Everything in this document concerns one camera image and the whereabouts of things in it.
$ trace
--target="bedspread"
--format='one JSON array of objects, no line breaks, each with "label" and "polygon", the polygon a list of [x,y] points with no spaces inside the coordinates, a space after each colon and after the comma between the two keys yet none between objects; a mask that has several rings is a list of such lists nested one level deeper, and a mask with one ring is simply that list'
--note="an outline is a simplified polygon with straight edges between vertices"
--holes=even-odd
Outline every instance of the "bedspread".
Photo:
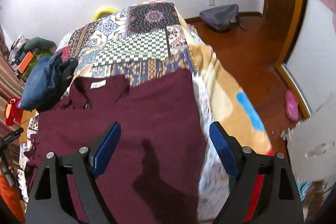
[{"label": "bedspread", "polygon": [[[219,121],[242,146],[261,154],[273,153],[263,123],[242,88],[172,3],[151,0],[122,9],[70,32],[57,51],[63,52],[64,60],[78,57],[74,78],[124,74],[135,86],[179,68],[199,73],[193,77],[194,93],[208,139],[199,183],[199,221],[214,219],[229,194],[228,175],[209,138],[212,121]],[[28,136],[38,132],[37,119],[31,120]],[[25,150],[30,149],[28,140]],[[254,212],[261,179],[245,220]]]}]

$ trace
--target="beige blanket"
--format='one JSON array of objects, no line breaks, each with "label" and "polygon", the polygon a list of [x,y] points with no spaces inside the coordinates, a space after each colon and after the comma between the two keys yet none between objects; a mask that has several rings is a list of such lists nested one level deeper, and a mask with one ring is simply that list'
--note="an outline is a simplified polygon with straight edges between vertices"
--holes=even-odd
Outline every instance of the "beige blanket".
[{"label": "beige blanket", "polygon": [[[250,101],[244,97],[243,89],[224,70],[209,45],[198,45],[195,42],[185,20],[178,15],[192,57],[206,84],[215,120],[241,146],[249,146],[259,154],[269,153],[271,143],[268,135]],[[242,97],[245,99],[243,104],[237,99]]]}]

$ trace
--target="teal object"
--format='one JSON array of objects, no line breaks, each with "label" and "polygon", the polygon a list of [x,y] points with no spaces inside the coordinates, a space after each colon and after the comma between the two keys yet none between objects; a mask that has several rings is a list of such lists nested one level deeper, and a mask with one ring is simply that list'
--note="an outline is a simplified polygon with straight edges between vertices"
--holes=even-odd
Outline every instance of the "teal object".
[{"label": "teal object", "polygon": [[34,37],[25,44],[25,52],[33,52],[35,49],[50,50],[51,48],[56,49],[56,44],[53,41],[41,37]]},{"label": "teal object", "polygon": [[295,181],[295,182],[296,182],[297,188],[299,189],[300,199],[301,199],[301,201],[303,201],[306,197],[306,194],[307,194],[312,182],[311,181],[306,181],[306,182]]}]

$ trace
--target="electrical outlet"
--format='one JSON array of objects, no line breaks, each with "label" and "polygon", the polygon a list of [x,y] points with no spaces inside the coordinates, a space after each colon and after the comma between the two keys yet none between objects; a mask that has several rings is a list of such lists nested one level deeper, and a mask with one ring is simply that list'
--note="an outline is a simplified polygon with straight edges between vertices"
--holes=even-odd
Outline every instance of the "electrical outlet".
[{"label": "electrical outlet", "polygon": [[215,0],[208,0],[208,6],[215,6]]}]

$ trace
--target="gray backpack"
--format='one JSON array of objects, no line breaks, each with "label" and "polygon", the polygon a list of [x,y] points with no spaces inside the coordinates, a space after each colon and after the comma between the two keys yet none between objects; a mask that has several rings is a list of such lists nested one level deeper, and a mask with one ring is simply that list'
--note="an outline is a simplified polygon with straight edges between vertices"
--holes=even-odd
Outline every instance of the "gray backpack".
[{"label": "gray backpack", "polygon": [[238,4],[215,7],[200,12],[199,16],[205,24],[217,32],[225,32],[236,26],[245,30],[238,15]]}]

